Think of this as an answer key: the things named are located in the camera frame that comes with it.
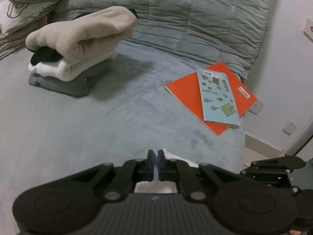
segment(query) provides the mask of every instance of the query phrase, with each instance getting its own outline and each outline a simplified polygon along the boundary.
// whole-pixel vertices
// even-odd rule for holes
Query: beige fleece garment
[[[81,61],[131,37],[136,24],[131,11],[113,6],[73,21],[46,25],[28,35],[26,46],[34,51],[50,47],[67,59]]]

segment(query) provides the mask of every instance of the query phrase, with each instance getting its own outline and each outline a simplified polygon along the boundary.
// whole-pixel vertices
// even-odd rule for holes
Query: blue book
[[[204,121],[239,128],[236,102],[225,73],[197,68]]]

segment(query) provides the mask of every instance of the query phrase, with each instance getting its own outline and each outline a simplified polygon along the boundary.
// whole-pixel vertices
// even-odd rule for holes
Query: beige baseboard
[[[269,158],[275,158],[282,155],[278,149],[246,134],[245,147]]]

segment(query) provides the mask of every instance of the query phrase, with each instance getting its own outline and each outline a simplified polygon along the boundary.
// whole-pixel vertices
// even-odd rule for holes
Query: switch plate
[[[311,38],[311,40],[313,40],[313,21],[309,18],[306,19],[306,25],[303,32],[306,33],[307,36]]]
[[[285,128],[283,129],[283,132],[286,133],[288,136],[294,133],[294,131],[297,129],[297,125],[295,122],[293,122],[291,119],[287,122]]]
[[[254,115],[257,115],[260,113],[261,109],[264,107],[264,103],[260,100],[256,100],[254,104],[248,110],[253,113]]]

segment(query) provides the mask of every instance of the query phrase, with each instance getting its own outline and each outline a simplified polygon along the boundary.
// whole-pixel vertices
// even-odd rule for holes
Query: red notebook
[[[257,100],[256,97],[244,86],[244,84],[241,83],[239,79],[237,79],[237,77],[226,67],[224,63],[219,62],[205,69],[223,72],[227,75],[240,117]],[[222,132],[227,130],[228,126],[203,121],[202,103],[196,72],[165,85],[165,88],[216,135],[220,135]]]

